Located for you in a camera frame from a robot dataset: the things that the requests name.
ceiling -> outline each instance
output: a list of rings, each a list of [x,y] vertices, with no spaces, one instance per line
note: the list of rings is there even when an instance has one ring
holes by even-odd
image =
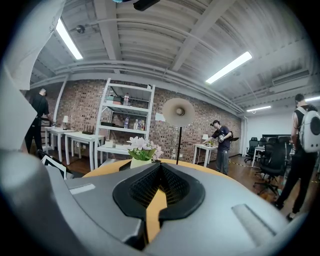
[[[234,114],[320,92],[317,55],[303,26],[280,1],[160,0],[141,12],[131,1],[67,0],[61,19],[83,60],[76,60],[54,32],[33,67],[31,88],[62,81],[69,73],[141,77]],[[83,34],[78,25],[85,27]],[[246,51],[250,61],[205,83]],[[274,78],[304,69],[309,76],[301,86],[270,90]]]

air conditioner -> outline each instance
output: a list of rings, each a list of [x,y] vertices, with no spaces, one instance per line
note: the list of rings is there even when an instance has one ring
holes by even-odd
[[[269,91],[273,93],[280,93],[303,87],[308,84],[309,79],[309,70],[300,69],[272,79],[273,86],[269,88]]]

black shirt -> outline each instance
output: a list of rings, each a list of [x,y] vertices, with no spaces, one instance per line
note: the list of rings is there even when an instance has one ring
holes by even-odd
[[[224,137],[228,133],[230,133],[228,127],[222,125],[220,129],[216,130],[211,137],[214,139],[219,137],[220,135],[223,135]],[[222,142],[219,142],[218,151],[229,150],[229,149],[230,149],[230,140],[228,138]]]
[[[30,100],[30,104],[34,108],[34,110],[37,112],[36,116],[38,118],[42,117],[43,115],[49,114],[48,101],[45,96],[42,96],[41,94],[38,93]]]

white shelving unit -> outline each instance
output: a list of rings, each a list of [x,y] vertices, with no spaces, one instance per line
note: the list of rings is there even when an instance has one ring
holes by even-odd
[[[142,134],[145,139],[149,138],[151,114],[152,114],[152,108],[154,105],[154,95],[155,95],[155,87],[156,86],[152,85],[152,88],[148,89],[148,88],[142,88],[142,87],[131,86],[131,85],[114,84],[114,83],[110,83],[110,81],[111,81],[111,79],[109,78],[105,84],[102,98],[101,98],[101,102],[100,102],[99,111],[98,111],[98,117],[96,120],[95,144],[94,144],[94,166],[95,166],[95,168],[98,168],[98,151],[99,152],[106,152],[107,159],[108,159],[108,153],[129,155],[128,151],[124,150],[124,149],[118,149],[115,147],[105,147],[103,145],[98,146],[98,135],[99,135],[100,129],[105,129],[105,130],[110,130],[110,131],[120,131],[120,132],[124,132],[124,133]],[[109,88],[111,88],[113,90],[113,92],[116,94],[116,96],[124,97],[126,95],[126,93],[128,93],[129,94],[129,102],[132,100],[148,102],[148,108],[106,103],[105,98],[106,98],[106,94],[107,94],[107,91]],[[111,120],[112,120],[112,115],[114,113],[146,118],[145,130],[125,129],[125,128],[101,125],[101,115],[106,109],[111,110],[111,117],[110,117]]]

shelf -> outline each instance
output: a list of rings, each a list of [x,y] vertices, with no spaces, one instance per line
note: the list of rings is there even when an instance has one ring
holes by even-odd
[[[111,103],[103,103],[102,106],[108,107],[115,113],[129,114],[140,117],[146,117],[149,113],[149,109],[135,106],[124,106]]]
[[[133,134],[146,134],[147,133],[145,130],[125,129],[125,128],[119,128],[119,127],[106,126],[106,125],[99,125],[99,128],[106,129],[106,130],[120,131],[120,132],[125,132],[125,133],[133,133]]]
[[[115,147],[98,146],[97,150],[98,151],[102,151],[102,152],[107,152],[107,153],[129,155],[128,150],[126,150],[126,149],[118,149],[118,148],[115,148]]]
[[[124,97],[126,93],[128,93],[129,101],[137,100],[137,101],[148,102],[151,97],[152,89],[141,88],[141,87],[132,86],[132,85],[114,84],[114,83],[110,83],[109,86],[112,88],[112,90],[117,96]]]

